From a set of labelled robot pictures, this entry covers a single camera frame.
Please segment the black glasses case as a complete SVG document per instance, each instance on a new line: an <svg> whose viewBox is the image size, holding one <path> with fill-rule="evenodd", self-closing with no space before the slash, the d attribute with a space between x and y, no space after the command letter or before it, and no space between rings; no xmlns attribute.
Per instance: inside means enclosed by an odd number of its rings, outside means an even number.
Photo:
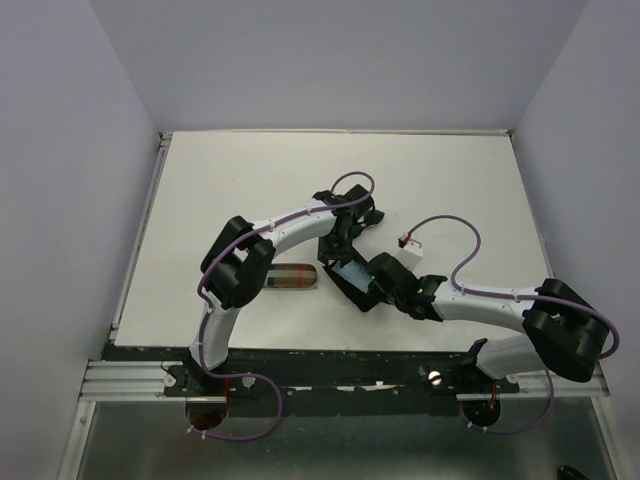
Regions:
<svg viewBox="0 0 640 480"><path fill-rule="evenodd" d="M323 270L342 294L361 312L369 312L383 302L377 290L371 290L372 278L366 272L368 262L362 256L342 264L340 261L323 266Z"/></svg>

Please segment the black round sunglasses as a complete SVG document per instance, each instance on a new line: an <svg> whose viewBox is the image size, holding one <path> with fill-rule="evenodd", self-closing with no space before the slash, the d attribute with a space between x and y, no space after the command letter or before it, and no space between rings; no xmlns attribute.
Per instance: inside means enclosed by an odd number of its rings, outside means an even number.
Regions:
<svg viewBox="0 0 640 480"><path fill-rule="evenodd" d="M357 238L366 230L379 225L384 220L384 217L385 213L380 210L372 209L367 211L352 226L351 231L353 238Z"/></svg>

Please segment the plaid glasses case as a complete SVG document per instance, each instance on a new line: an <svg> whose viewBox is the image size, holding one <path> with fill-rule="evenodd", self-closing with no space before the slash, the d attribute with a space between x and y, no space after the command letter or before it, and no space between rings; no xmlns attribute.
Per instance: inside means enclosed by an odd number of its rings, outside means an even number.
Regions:
<svg viewBox="0 0 640 480"><path fill-rule="evenodd" d="M263 287L268 289L309 289L318 279L316 268L311 264L272 264L267 272Z"/></svg>

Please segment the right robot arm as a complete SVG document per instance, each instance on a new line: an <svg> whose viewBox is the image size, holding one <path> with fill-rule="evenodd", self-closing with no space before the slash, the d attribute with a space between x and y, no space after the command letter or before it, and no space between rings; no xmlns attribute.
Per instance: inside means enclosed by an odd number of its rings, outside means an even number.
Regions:
<svg viewBox="0 0 640 480"><path fill-rule="evenodd" d="M482 340L460 367L460 379L480 392L496 379L547 369L567 380L591 380L613 328L565 283L547 279L529 289L480 292L441 275L416 277L382 253L366 266L369 290L415 320L470 321L513 330L516 336Z"/></svg>

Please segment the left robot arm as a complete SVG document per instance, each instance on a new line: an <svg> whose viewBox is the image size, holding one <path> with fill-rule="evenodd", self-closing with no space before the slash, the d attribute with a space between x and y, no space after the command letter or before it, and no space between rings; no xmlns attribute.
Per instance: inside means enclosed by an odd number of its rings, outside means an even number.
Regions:
<svg viewBox="0 0 640 480"><path fill-rule="evenodd" d="M205 309L189 347L195 363L188 370L188 384L201 395L220 387L219 366L228 357L240 310L260 293L276 257L317 240L317 260L325 269L359 276L366 261L353 242L383 219L371 192L359 184L344 195L318 192L302 209L264 221L231 218L201 263L197 292Z"/></svg>

